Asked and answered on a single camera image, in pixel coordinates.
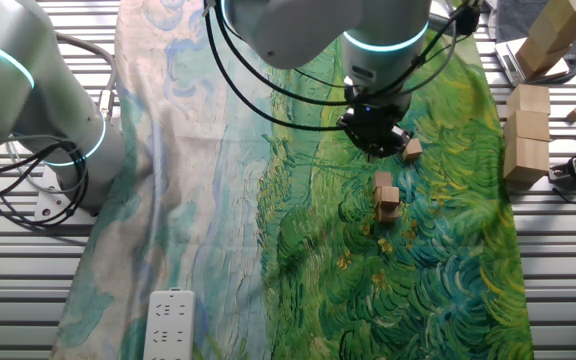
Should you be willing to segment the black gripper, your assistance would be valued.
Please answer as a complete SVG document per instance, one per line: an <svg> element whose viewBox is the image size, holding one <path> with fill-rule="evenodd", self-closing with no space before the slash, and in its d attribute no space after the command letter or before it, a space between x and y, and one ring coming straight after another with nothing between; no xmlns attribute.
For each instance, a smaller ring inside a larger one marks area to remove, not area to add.
<svg viewBox="0 0 576 360"><path fill-rule="evenodd" d="M346 112L337 121L348 139L367 154L384 158L400 154L412 139L412 133L397 125L409 110L409 96L390 94L360 102L360 89L346 87L344 97L354 100ZM374 128L384 129L374 136Z"/></svg>

